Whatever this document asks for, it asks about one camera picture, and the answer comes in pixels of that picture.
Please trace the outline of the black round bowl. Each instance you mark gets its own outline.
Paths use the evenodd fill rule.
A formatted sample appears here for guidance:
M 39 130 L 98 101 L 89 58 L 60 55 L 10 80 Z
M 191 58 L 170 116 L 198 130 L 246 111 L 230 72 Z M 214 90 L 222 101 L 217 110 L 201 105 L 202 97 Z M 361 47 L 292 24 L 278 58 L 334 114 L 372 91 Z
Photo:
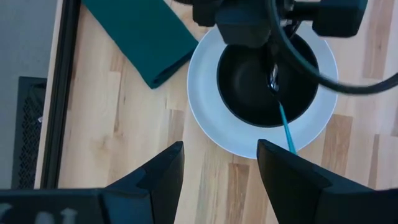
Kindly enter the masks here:
M 273 55 L 269 44 L 227 46 L 218 63 L 217 84 L 232 114 L 262 128 L 282 125 L 281 106 L 288 122 L 303 115 L 318 90 L 317 83 Z

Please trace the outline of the dark green cloth napkin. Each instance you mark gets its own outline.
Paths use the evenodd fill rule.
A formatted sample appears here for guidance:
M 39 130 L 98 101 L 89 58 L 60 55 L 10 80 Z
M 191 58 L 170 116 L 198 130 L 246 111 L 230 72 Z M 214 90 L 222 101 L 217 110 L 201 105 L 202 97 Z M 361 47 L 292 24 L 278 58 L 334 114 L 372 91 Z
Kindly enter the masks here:
M 82 0 L 151 89 L 190 60 L 198 41 L 164 0 Z

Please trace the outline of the metal spoon teal handle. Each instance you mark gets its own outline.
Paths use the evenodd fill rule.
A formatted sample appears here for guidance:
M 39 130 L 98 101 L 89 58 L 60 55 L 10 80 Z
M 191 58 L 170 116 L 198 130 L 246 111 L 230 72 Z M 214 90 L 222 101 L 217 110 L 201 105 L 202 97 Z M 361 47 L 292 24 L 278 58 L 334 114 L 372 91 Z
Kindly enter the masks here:
M 284 126 L 284 131 L 285 131 L 285 136 L 286 136 L 287 144 L 289 147 L 289 151 L 292 154 L 297 154 L 297 151 L 295 149 L 294 142 L 293 142 L 293 139 L 292 139 L 292 136 L 290 133 L 289 124 L 287 122 L 287 118 L 285 115 L 284 107 L 283 107 L 282 103 L 280 102 L 279 97 L 277 96 L 277 94 L 279 92 L 278 71 L 279 71 L 279 68 L 278 68 L 277 64 L 276 63 L 273 64 L 273 66 L 271 68 L 271 72 L 269 74 L 269 78 L 268 78 L 268 86 L 269 86 L 271 93 L 273 94 L 274 98 L 276 99 L 276 101 L 279 105 L 279 112 L 280 112 L 282 123 Z

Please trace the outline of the white round plate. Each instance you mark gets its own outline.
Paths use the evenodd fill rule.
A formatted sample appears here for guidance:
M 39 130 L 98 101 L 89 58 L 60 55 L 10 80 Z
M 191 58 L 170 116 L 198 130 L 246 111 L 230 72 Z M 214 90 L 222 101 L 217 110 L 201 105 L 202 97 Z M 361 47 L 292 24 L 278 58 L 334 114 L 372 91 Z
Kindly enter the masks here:
M 191 111 L 203 132 L 217 145 L 235 155 L 256 158 L 257 142 L 266 139 L 288 148 L 282 126 L 260 128 L 245 123 L 227 109 L 218 91 L 216 71 L 226 48 L 217 27 L 199 41 L 187 73 L 187 95 Z M 310 144 L 326 127 L 337 103 L 335 92 L 318 87 L 313 102 L 303 115 L 289 123 L 296 150 Z

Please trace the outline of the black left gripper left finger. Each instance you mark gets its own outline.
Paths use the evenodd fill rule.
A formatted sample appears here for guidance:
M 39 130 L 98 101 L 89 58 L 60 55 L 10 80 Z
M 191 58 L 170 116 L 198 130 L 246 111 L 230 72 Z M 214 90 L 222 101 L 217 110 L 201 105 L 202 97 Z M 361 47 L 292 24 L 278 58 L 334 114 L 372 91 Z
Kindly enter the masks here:
M 104 188 L 105 224 L 174 224 L 183 173 L 184 147 L 177 141 Z

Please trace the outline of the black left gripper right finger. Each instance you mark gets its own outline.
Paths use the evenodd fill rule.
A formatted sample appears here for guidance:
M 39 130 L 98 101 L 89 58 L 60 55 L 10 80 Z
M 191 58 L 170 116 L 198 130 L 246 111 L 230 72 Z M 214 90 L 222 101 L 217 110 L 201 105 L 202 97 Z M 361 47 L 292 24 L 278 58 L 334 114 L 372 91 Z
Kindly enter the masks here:
M 370 189 L 265 139 L 257 163 L 279 224 L 398 224 L 398 189 Z

